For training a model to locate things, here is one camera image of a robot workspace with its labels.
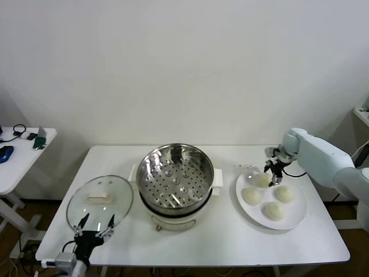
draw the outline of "floor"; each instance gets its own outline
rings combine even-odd
[[[42,203],[27,203],[25,209],[18,210],[18,213],[22,215],[26,220],[30,220],[34,214],[42,214],[42,221],[38,228],[46,230],[54,214],[59,207],[58,202],[42,202]],[[356,211],[348,205],[342,205],[334,203],[334,205],[327,206],[333,219],[353,219],[356,217]],[[363,230],[343,230],[340,231],[342,238],[344,239],[350,253],[351,259],[347,263],[342,264],[326,264],[320,265],[306,277],[320,277],[320,276],[334,276],[334,277],[368,277],[369,276],[369,233]],[[12,225],[8,224],[4,231],[0,234],[0,264],[9,257],[9,253],[13,249],[13,246],[18,240],[18,231]],[[18,268],[18,277],[33,276],[32,272],[36,270],[41,271],[42,268],[38,265],[25,265],[24,269],[19,261],[16,261]],[[9,271],[12,265],[9,261],[0,265],[0,277],[9,276]],[[101,268],[92,267],[90,272],[92,275],[100,272]],[[281,273],[289,270],[289,267],[281,268]],[[218,274],[226,274],[229,268],[217,268]],[[248,277],[266,277],[274,276],[272,268],[234,268],[227,276],[229,277],[241,277],[245,272]],[[41,277],[50,277],[56,273],[54,269],[48,269],[40,274]],[[150,272],[150,268],[123,268],[122,276],[153,276]],[[107,271],[107,277],[120,276],[120,268],[109,268]],[[16,276],[16,272],[13,270],[12,277]],[[219,276],[211,268],[156,268],[155,277],[200,277],[200,276]]]

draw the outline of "computer mouse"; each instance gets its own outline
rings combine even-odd
[[[14,151],[13,146],[4,146],[0,148],[0,163],[5,163],[7,160],[9,160],[9,157]]]

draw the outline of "white wall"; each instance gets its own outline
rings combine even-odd
[[[2,125],[58,137],[19,185],[59,199],[95,144],[277,144],[348,152],[369,93],[368,1],[0,0]]]

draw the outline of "power cord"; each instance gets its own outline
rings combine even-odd
[[[17,131],[16,128],[19,128],[19,127],[23,127],[23,131]],[[13,141],[19,138],[25,131],[27,131],[27,127],[24,124],[15,124],[13,126],[13,135],[15,137],[11,138],[10,140],[3,140],[2,138],[0,138],[0,143],[8,143],[10,141]]]
[[[292,178],[300,178],[300,177],[302,177],[302,176],[304,176],[304,175],[307,174],[307,172],[305,172],[305,173],[303,173],[301,175],[291,175],[291,174],[288,174],[284,169],[282,169],[282,171],[283,171],[284,174],[286,174],[287,176],[290,176]]]
[[[335,196],[335,198],[331,201],[331,202],[334,202],[338,197],[340,196],[340,194],[337,194],[336,196]]]
[[[11,269],[10,269],[10,271],[9,271],[9,274],[7,273],[6,275],[7,275],[8,277],[12,277],[13,269],[16,269],[16,275],[15,275],[15,277],[18,277],[18,267],[17,267],[17,265],[13,262],[13,260],[12,260],[12,259],[10,259],[10,258],[5,259],[4,261],[2,261],[2,262],[0,263],[0,266],[2,266],[3,264],[5,264],[7,261],[9,261],[9,262],[12,264],[12,267],[11,267]]]
[[[359,151],[360,151],[361,149],[363,149],[363,148],[364,148],[364,146],[365,146],[365,145],[367,145],[368,143],[369,143],[369,140],[368,140],[366,143],[364,143],[362,146],[360,146],[360,147],[355,151],[355,153],[354,153],[354,154],[352,154],[351,159],[353,159],[353,157],[355,157],[355,156],[356,156],[356,154],[357,154],[357,153],[359,153]]]
[[[217,272],[214,268],[210,268],[216,275],[218,276],[228,276],[229,274],[231,274],[231,272],[233,271],[234,268],[230,268],[226,273],[219,273]]]
[[[178,275],[176,275],[175,273],[174,273],[174,270],[175,270],[175,268],[173,267],[172,268],[172,275],[173,275],[173,277],[182,277],[188,270],[189,270],[190,268],[189,267],[187,267],[183,272],[181,272],[180,274],[178,274]]]
[[[241,277],[246,277],[246,276],[249,276],[250,274],[254,274],[254,273],[260,274],[263,277],[268,277],[267,274],[265,274],[264,272],[259,271],[259,270],[251,270],[249,272],[246,272],[246,273],[242,274]]]
[[[72,243],[76,243],[75,241],[69,241],[67,242],[66,244],[64,244],[63,248],[62,248],[62,252],[64,252],[65,250],[65,247],[68,245],[68,244],[72,244]]]
[[[51,277],[59,277],[59,276],[66,276],[66,275],[68,275],[68,273],[63,271],[63,272],[53,274],[51,275]]]
[[[120,272],[117,272],[116,274],[115,274],[115,277],[124,277],[124,275],[123,275],[123,267],[121,267],[121,271]]]
[[[18,231],[18,239],[19,239],[19,250],[20,253],[23,253],[23,257],[19,259],[19,262],[22,266],[22,269],[24,273],[26,273],[29,276],[35,276],[36,269],[35,266],[39,265],[40,262],[36,260],[36,252],[39,247],[39,244],[30,244],[27,245],[23,250],[21,246],[21,232]],[[45,268],[41,271],[39,271],[39,275],[42,274],[44,271],[48,270],[48,268]]]

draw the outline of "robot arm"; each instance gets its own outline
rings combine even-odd
[[[76,243],[74,253],[64,252],[63,249],[55,260],[42,260],[43,268],[58,268],[65,272],[64,275],[71,277],[84,277],[86,275],[90,266],[89,258],[94,248],[104,244],[114,234],[114,215],[103,231],[83,230],[88,217],[89,213],[80,220],[78,226],[73,227],[74,242]]]
[[[369,232],[369,168],[356,169],[347,153],[299,128],[288,131],[282,144],[268,147],[265,152],[269,158],[265,171],[271,169],[273,173],[271,185],[280,184],[283,168],[297,160],[320,185],[358,200],[357,219]]]

